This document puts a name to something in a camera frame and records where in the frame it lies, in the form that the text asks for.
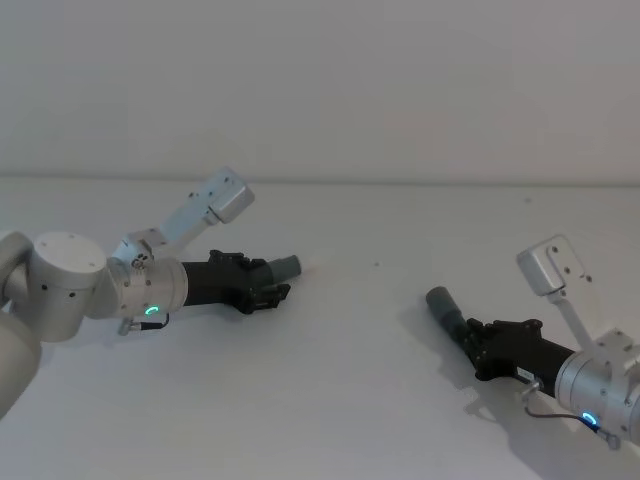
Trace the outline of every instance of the white wall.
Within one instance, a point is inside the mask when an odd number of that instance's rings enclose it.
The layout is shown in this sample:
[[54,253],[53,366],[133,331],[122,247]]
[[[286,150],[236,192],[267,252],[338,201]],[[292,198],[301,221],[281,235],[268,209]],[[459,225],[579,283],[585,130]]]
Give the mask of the white wall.
[[2,0],[0,173],[640,183],[635,0]]

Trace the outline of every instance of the gray cylinder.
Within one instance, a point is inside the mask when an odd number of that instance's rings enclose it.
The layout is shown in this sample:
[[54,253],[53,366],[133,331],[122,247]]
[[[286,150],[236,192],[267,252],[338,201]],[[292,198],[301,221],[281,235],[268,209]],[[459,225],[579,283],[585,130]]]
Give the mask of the gray cylinder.
[[0,418],[33,380],[41,353],[40,343],[29,329],[0,311]]
[[449,336],[460,346],[468,331],[460,308],[445,287],[435,287],[427,293],[427,305],[433,318],[440,324]]
[[273,275],[273,283],[284,283],[287,280],[300,276],[302,267],[300,260],[295,255],[286,258],[279,258],[269,262],[271,274]]
[[[588,412],[597,419],[605,416],[611,372],[585,352],[576,352],[564,363],[556,379],[556,399],[577,415]],[[640,385],[636,384],[626,401],[614,403],[618,423],[603,425],[623,439],[640,445]]]

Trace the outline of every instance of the white bracket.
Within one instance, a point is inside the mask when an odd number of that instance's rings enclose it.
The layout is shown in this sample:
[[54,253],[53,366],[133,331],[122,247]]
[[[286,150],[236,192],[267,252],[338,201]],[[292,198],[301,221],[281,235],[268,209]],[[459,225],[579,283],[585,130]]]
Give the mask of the white bracket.
[[228,167],[211,177],[160,228],[126,235],[113,254],[134,269],[175,257],[194,238],[218,222],[229,223],[255,199],[248,185]]
[[520,270],[534,293],[560,310],[582,349],[604,363],[608,353],[599,339],[613,329],[600,314],[593,278],[562,235],[545,240],[520,253]]

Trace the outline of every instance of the black cable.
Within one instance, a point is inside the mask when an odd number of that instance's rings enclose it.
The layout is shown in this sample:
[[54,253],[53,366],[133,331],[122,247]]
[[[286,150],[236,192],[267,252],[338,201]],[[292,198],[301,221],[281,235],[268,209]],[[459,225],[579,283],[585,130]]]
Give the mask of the black cable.
[[577,415],[569,415],[568,413],[533,413],[531,410],[529,410],[529,405],[525,405],[524,411],[527,413],[527,415],[533,418],[568,418],[570,420],[578,420],[585,427],[589,428],[589,430],[593,430],[594,432],[597,432],[599,430],[599,427],[591,424],[582,417],[578,417]]
[[140,322],[140,330],[162,330],[164,327],[169,325],[169,314],[167,313],[167,318],[163,323],[156,322]]

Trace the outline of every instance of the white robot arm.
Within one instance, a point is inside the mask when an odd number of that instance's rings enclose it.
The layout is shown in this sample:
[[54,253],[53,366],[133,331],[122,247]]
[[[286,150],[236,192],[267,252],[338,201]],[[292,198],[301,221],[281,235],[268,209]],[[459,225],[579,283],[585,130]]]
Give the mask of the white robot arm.
[[231,222],[253,200],[246,183],[225,168],[161,227],[126,235],[109,259],[73,233],[45,233],[33,243],[18,232],[0,233],[0,308],[10,306],[9,313],[0,311],[0,418],[35,376],[40,342],[72,338],[85,316],[123,318],[124,335],[144,329],[136,316],[168,315],[184,305],[226,303],[243,313],[277,307],[290,287],[274,284],[300,274],[295,256],[270,263],[217,251],[209,262],[175,258],[207,227]]
[[517,260],[535,294],[558,307],[582,348],[558,373],[558,402],[606,429],[611,445],[616,439],[640,444],[640,345],[601,317],[593,278],[564,236],[534,245]]

